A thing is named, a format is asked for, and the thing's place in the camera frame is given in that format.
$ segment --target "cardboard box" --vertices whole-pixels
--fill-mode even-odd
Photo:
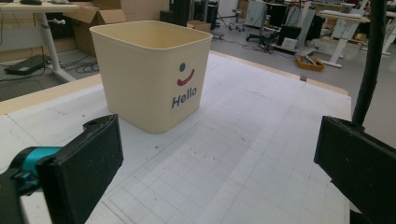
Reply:
[[[79,6],[75,12],[65,12],[64,16],[73,19],[77,48],[87,54],[95,56],[90,28],[127,21],[120,9],[120,0],[93,0],[92,2],[74,2]]]
[[[187,21],[187,27],[210,33],[210,23],[204,21]]]

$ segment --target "white table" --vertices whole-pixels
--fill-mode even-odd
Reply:
[[[346,17],[346,16],[325,14],[325,13],[321,13],[321,12],[318,15],[322,18],[337,19],[337,20],[342,19],[346,22],[346,27],[345,27],[343,33],[341,34],[340,39],[338,40],[337,47],[335,48],[335,51],[332,54],[332,57],[330,58],[330,60],[328,62],[322,60],[324,63],[326,63],[330,66],[341,68],[342,65],[337,63],[337,60],[347,45],[349,34],[351,32],[354,32],[353,27],[361,22],[365,23],[365,22],[369,22],[370,20],[367,19],[366,17],[361,17],[361,18],[357,19],[357,18]]]
[[[313,159],[321,117],[350,119],[351,100],[308,81],[211,52],[200,108],[174,129],[120,120],[124,163],[88,223],[349,223],[349,201]],[[99,76],[0,108],[0,172],[110,113]],[[42,193],[23,202],[31,223],[50,223]]]
[[[49,56],[52,62],[53,73],[65,81],[74,81],[74,77],[62,70],[59,65],[58,55],[50,33],[49,22],[46,13],[50,12],[70,12],[78,9],[75,5],[53,5],[44,2],[41,6],[22,5],[19,2],[0,3],[1,13],[38,13],[41,17],[41,26],[37,28],[3,30],[3,44],[0,51],[14,49],[29,49],[39,46],[49,48]]]

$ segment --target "wooden crate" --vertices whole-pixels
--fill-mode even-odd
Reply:
[[[324,65],[324,63],[319,58],[314,58],[313,59],[315,64],[302,62],[301,56],[296,56],[295,59],[296,59],[296,62],[298,64],[298,66],[303,68],[303,69],[308,69],[308,70],[313,70],[313,71],[320,72],[321,70],[323,70],[326,67]]]

